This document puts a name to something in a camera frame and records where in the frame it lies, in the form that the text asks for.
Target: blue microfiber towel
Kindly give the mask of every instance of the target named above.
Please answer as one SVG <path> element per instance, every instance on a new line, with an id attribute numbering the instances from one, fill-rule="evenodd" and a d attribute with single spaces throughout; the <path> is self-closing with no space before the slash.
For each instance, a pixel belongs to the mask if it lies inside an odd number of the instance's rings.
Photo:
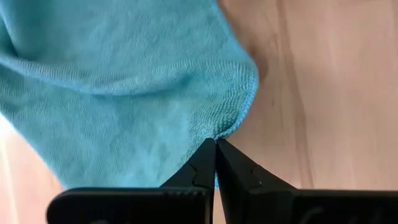
<path id="1" fill-rule="evenodd" d="M 67 189 L 159 186 L 254 99 L 257 68 L 214 0 L 0 10 L 0 111 Z"/>

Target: black tool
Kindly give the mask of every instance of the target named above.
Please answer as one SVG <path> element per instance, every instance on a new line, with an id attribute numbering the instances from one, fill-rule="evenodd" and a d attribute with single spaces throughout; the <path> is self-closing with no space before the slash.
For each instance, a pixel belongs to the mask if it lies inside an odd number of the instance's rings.
<path id="1" fill-rule="evenodd" d="M 49 205 L 47 221 L 212 223 L 215 171 L 227 224 L 398 223 L 398 192 L 299 190 L 224 139 L 206 139 L 159 188 L 67 190 Z"/>

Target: blue cloth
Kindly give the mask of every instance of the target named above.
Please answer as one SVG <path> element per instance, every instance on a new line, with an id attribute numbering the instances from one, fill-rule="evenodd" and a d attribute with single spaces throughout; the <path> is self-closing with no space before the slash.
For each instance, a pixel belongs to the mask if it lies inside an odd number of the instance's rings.
<path id="1" fill-rule="evenodd" d="M 257 68 L 213 0 L 0 10 L 0 111 L 67 189 L 159 186 L 254 99 Z"/>

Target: light wooden table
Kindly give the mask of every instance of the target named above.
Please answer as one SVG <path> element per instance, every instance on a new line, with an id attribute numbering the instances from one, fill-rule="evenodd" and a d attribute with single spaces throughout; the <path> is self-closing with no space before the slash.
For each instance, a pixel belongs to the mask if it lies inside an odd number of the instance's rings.
<path id="1" fill-rule="evenodd" d="M 296 187 L 398 190 L 398 0 L 221 5 L 261 73 L 250 114 L 229 140 Z M 61 188 L 3 129 L 0 222 L 45 223 Z M 223 223 L 218 192 L 215 211 Z"/>

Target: towel fold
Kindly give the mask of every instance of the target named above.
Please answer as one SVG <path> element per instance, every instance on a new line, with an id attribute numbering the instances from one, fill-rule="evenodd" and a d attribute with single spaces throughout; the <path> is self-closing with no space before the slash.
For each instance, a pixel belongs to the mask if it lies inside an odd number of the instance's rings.
<path id="1" fill-rule="evenodd" d="M 62 185 L 156 187 L 230 135 L 254 62 L 209 0 L 0 1 L 0 112 Z"/>

